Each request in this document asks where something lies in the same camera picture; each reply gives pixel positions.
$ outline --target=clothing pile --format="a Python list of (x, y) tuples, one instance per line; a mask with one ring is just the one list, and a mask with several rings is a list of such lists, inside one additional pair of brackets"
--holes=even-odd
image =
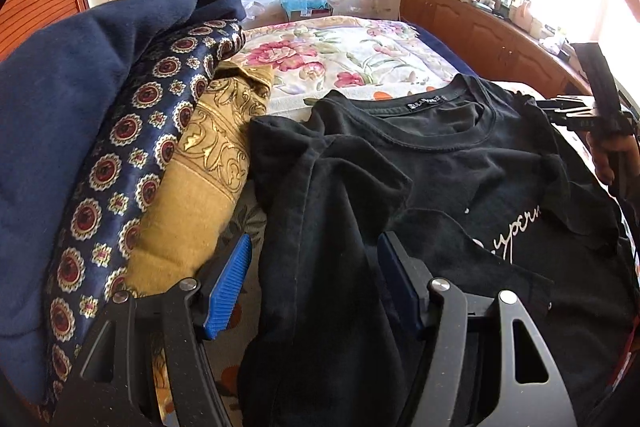
[[(121, 0), (0, 64), (0, 368), (16, 389), (45, 396), (48, 419), (115, 291), (162, 293), (245, 231), (242, 328), (211, 361), (234, 425), (394, 427), (424, 343), (378, 265), (393, 231), (462, 291), (515, 292), (590, 425), (634, 329), (635, 249), (535, 101), (457, 74), (391, 100), (332, 90), (304, 123), (267, 116), (272, 66), (226, 61), (242, 18), (240, 0)], [(472, 387), (456, 425), (477, 415)]]

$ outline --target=black fabric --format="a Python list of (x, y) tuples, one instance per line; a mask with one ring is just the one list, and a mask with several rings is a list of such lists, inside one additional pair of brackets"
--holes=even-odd
[(380, 277), (384, 230), (466, 292), (514, 290), (578, 420), (593, 408), (632, 328), (633, 262), (619, 209), (532, 98), (461, 74), (383, 102), (332, 91), (305, 124), (255, 119), (250, 142), (268, 223), (246, 427), (395, 425), (422, 346)]
[(155, 36), (220, 18), (243, 19), (241, 1), (108, 2), (37, 31), (0, 63), (0, 370), (27, 399), (44, 392), (54, 236), (105, 113)]
[[(625, 203), (631, 207), (636, 225), (638, 225), (638, 217), (640, 216), (640, 176), (628, 181)], [(604, 397), (596, 409), (591, 412), (588, 425), (590, 427), (637, 426), (639, 389), (640, 358), (636, 352), (632, 355), (629, 367), (618, 386)]]

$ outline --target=floral bedspread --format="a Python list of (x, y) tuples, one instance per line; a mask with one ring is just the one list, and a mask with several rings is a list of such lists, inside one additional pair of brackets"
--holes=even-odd
[(390, 84), (421, 92), (445, 86), (456, 74), (411, 26), (401, 22), (332, 16), (244, 34), (246, 45), (233, 60), (242, 65), (270, 64), (276, 70), (274, 100)]

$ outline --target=bed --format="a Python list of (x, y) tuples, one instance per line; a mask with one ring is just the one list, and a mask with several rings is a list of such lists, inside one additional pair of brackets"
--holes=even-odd
[[(276, 75), (269, 113), (295, 120), (308, 117), (309, 99), (331, 89), (385, 100), (444, 87), (458, 72), (474, 74), (435, 36), (403, 22), (331, 16), (255, 28), (245, 36), (232, 60), (270, 64)], [(525, 84), (503, 84), (541, 97)]]
[[(359, 100), (386, 100), (446, 86), (456, 73), (474, 72), (426, 30), (402, 22), (331, 16), (245, 32), (246, 44), (233, 61), (241, 65), (270, 64), (276, 73), (269, 114), (306, 120), (314, 99), (331, 89)], [(505, 89), (542, 95), (517, 82), (498, 82)], [(557, 128), (594, 172), (591, 156), (573, 132)], [(238, 367), (256, 335), (260, 314), (258, 257), (266, 216), (249, 181), (221, 236), (231, 240), (239, 230), (249, 233), (254, 258), (244, 291), (232, 318), (233, 326), (207, 346), (209, 362), (234, 427), (242, 426), (236, 394)], [(632, 241), (627, 223), (627, 235)], [(640, 273), (638, 256), (636, 270)]]

